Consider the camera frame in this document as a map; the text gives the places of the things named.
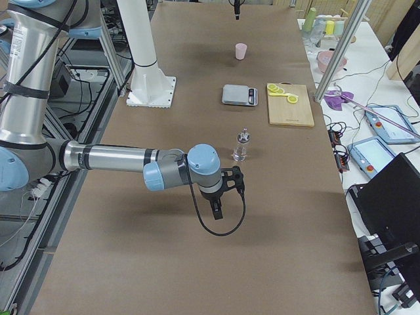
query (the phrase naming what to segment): white table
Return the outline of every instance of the white table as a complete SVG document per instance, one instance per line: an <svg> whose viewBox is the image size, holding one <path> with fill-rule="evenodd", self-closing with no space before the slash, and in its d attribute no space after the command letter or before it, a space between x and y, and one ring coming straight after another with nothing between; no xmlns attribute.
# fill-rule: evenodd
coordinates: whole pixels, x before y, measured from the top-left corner
<svg viewBox="0 0 420 315"><path fill-rule="evenodd" d="M343 79L335 81L336 84L338 84L343 89L343 91L354 93L354 100L362 105L366 105L368 101L369 103L376 103L380 105L398 105L404 114L408 116L418 116L409 118L411 122L420 121L420 109L414 99L412 97L409 98L411 94L404 83L402 81L391 81L388 79L386 74L383 75L386 68L390 66L391 62L389 61L386 52L382 48L379 40L376 38L373 30L367 22L361 23L358 31L356 32L356 38L356 42L350 45L348 51L345 54L346 58L348 59L347 65L345 66L347 71L341 70L337 72L333 80L342 78L349 74L366 73L370 70L381 67L382 65L383 67L367 74L358 74L344 77ZM322 73L318 69L318 63L316 61L316 55L319 51L322 50L325 49L306 48L312 76L315 83L320 82L322 78ZM333 86L333 83L331 83L331 89L336 89ZM357 110L357 108L355 108L353 104L343 104L343 111L332 110L327 105L325 100L322 100L320 106L322 106L324 114L331 118L332 122L344 121L347 126L353 128L357 128L358 126L356 117L360 121L364 114L364 111L360 110L355 113L356 117L354 117L353 113L355 110ZM330 123L328 117L325 117L326 124ZM420 132L420 124L414 126L416 130ZM347 129L341 138L341 142L347 146L352 142L363 140L375 135L376 134L369 126L367 119L364 118L360 125L360 130L356 133L356 131ZM398 154L400 152L407 152L418 145L418 143L399 144L391 145L390 147L395 153ZM420 149L408 154L407 157L416 166L416 168L420 169ZM346 191L353 184L364 184L369 181L368 176L360 170L356 162L350 159L348 165L350 167L350 171L343 173L344 191ZM357 237L359 238L365 235L368 236L369 232L364 226L360 214L350 196L347 196L347 204L352 216L353 227ZM382 293L381 304L386 310L390 310L396 303L391 293L397 287L397 285L394 287L389 287ZM403 309L399 307L393 312L393 314L420 314L420 303L415 303L409 309Z"/></svg>

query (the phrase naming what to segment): pink bowl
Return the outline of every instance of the pink bowl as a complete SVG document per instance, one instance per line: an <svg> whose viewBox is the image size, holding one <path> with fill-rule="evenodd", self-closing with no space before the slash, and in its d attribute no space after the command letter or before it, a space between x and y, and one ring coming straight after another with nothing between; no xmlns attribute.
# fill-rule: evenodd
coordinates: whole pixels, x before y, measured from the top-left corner
<svg viewBox="0 0 420 315"><path fill-rule="evenodd" d="M316 60L318 61L318 68L321 70L322 73L324 73L327 70L327 66L329 64L329 61L331 60L331 57L333 56L333 53L333 51L321 51L318 53ZM336 72L342 70L346 64L347 59L344 57L341 60Z"/></svg>

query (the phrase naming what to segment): computer monitor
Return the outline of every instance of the computer monitor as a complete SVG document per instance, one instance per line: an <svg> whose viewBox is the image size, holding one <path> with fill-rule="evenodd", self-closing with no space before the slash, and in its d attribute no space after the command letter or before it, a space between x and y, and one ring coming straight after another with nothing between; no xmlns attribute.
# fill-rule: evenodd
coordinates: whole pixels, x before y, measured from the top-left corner
<svg viewBox="0 0 420 315"><path fill-rule="evenodd" d="M420 246L420 173L404 154L358 192L358 208L366 228L387 250L408 242ZM420 301L420 253L394 263Z"/></svg>

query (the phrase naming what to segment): purple object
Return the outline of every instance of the purple object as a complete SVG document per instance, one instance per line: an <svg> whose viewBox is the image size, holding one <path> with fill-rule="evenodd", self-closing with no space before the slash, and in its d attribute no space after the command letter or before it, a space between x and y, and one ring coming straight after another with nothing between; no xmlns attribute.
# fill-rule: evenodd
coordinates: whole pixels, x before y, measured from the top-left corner
<svg viewBox="0 0 420 315"><path fill-rule="evenodd" d="M333 110L343 110L341 106L342 103L347 103L347 100L341 98L341 96L335 95L337 91L327 91L324 95L324 100L327 102L327 105ZM353 99L354 94L351 92L342 92L342 94L347 97Z"/></svg>

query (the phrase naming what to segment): wooden cutting board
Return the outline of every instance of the wooden cutting board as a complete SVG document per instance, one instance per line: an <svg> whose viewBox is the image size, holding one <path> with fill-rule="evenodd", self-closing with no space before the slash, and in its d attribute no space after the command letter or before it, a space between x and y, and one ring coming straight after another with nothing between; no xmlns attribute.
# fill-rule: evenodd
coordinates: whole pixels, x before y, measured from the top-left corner
<svg viewBox="0 0 420 315"><path fill-rule="evenodd" d="M296 104L290 104L284 96L268 95L268 116L271 125L315 126L306 85L277 84L286 93L299 96Z"/></svg>

